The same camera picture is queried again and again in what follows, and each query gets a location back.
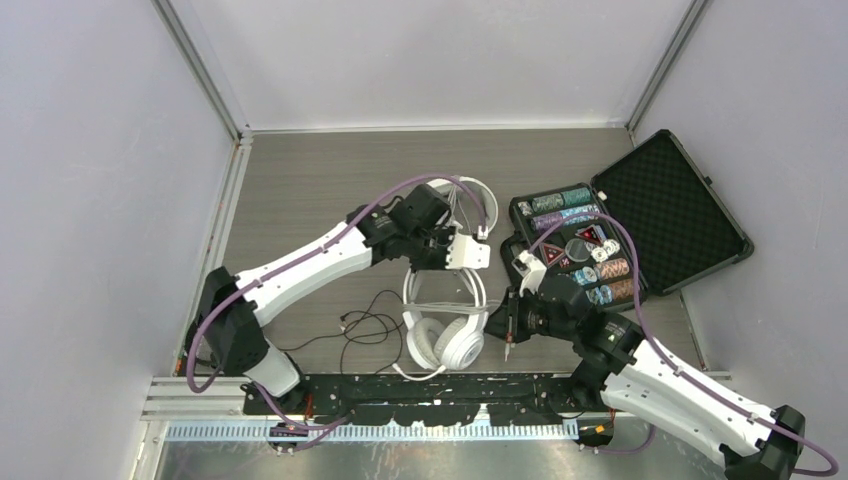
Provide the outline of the red black triangular button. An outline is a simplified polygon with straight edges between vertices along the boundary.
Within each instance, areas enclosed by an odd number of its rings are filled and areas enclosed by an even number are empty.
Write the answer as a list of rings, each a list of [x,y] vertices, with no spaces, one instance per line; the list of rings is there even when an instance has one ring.
[[[600,225],[589,225],[585,228],[578,229],[575,236],[595,245],[602,245],[606,240],[605,233]]]

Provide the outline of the triangular all-in button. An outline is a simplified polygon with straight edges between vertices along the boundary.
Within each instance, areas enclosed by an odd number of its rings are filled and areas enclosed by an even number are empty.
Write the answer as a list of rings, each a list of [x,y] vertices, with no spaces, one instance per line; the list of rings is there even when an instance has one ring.
[[[563,247],[547,242],[540,245],[540,252],[548,267],[558,264],[566,256]]]

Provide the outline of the white ten poker chip stack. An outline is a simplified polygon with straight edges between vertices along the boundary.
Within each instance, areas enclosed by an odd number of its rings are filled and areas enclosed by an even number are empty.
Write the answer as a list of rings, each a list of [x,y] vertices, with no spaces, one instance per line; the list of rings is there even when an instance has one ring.
[[[601,263],[612,258],[620,249],[621,245],[617,240],[605,239],[600,245],[591,249],[590,256],[595,262]]]

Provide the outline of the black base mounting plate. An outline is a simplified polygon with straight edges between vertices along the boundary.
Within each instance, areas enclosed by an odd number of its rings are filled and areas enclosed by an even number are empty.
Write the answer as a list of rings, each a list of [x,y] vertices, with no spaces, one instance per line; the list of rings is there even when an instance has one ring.
[[[578,386],[568,374],[471,373],[414,382],[397,374],[310,374],[268,405],[252,383],[240,386],[247,416],[287,416],[319,426],[466,426],[479,415],[493,426],[552,425],[617,408]]]

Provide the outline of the small white headphones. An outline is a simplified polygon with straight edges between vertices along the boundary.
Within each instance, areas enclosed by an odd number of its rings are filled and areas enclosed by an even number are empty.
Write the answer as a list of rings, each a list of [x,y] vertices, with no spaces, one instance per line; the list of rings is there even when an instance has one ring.
[[[458,270],[456,275],[473,296],[471,305],[417,303],[420,274],[411,269],[406,272],[402,288],[405,347],[415,364],[428,373],[413,376],[393,363],[392,369],[402,378],[424,382],[446,371],[464,370],[482,352],[484,328],[489,317],[485,286],[475,270]]]

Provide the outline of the large white grey headphones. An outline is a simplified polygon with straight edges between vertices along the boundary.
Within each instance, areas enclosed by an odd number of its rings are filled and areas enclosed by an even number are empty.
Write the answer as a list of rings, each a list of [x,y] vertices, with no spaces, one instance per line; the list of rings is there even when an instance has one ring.
[[[477,210],[478,217],[485,222],[488,231],[495,228],[498,221],[499,205],[494,192],[480,180],[468,176],[453,176],[453,181],[437,178],[427,182],[427,185],[438,192],[450,205],[450,223],[454,226],[467,226],[472,230],[479,227],[479,222],[471,222],[465,206]]]

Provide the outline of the purple poker chip row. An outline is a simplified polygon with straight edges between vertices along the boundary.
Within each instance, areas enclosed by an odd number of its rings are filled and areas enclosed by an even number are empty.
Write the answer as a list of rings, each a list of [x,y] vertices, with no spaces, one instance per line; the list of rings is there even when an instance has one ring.
[[[562,213],[560,211],[554,211],[532,217],[530,219],[530,225],[533,227],[534,231],[543,232],[551,228],[553,225],[558,224],[562,219]]]

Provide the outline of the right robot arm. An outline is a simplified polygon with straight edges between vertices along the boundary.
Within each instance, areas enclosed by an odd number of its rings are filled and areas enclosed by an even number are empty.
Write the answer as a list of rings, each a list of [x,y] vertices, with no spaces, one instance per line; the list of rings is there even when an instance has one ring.
[[[485,332],[520,343],[534,335],[569,342],[581,362],[568,379],[574,403],[631,413],[685,441],[728,479],[787,479],[805,417],[750,400],[687,364],[634,321],[593,304],[567,275],[536,291],[511,286]]]

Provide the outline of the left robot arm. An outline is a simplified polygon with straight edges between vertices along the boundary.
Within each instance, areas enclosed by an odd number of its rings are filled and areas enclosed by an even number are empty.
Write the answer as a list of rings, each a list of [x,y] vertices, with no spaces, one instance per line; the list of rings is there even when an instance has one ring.
[[[451,269],[448,251],[457,236],[447,221],[458,177],[419,176],[401,197],[393,187],[351,212],[317,240],[271,263],[232,275],[225,267],[205,280],[186,378],[195,393],[216,377],[245,376],[280,412],[298,412],[307,398],[303,375],[263,328],[287,307],[346,275],[383,261],[406,258],[414,267]]]

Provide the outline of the blue poker chip row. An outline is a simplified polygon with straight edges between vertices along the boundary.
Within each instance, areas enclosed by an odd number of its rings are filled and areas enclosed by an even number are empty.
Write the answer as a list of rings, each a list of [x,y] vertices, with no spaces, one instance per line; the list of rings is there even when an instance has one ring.
[[[596,213],[601,210],[597,204],[586,204],[575,206],[560,211],[560,215],[565,219],[564,225],[572,225],[580,222],[590,221]]]

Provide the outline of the clear round dealer button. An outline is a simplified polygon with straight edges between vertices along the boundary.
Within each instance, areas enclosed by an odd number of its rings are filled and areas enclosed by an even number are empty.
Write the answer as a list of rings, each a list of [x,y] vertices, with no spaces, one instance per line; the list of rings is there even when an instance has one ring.
[[[586,241],[573,238],[566,243],[566,256],[575,263],[586,262],[591,257],[592,247]]]

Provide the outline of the black poker chip case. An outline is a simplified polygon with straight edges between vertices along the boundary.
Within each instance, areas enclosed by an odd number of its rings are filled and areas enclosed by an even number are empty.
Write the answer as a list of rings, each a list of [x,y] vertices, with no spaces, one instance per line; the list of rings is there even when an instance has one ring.
[[[597,204],[590,221],[558,224],[536,232],[532,217],[575,206]],[[669,295],[709,274],[738,263],[754,252],[754,243],[714,192],[679,140],[660,130],[630,153],[594,175],[589,182],[513,198],[508,214],[513,234],[500,247],[512,284],[520,275],[511,261],[533,246],[542,260],[543,242],[563,247],[578,229],[600,225],[620,251],[610,259],[639,264],[640,297]],[[550,276],[594,266],[591,257],[575,263],[565,256],[548,267]]]

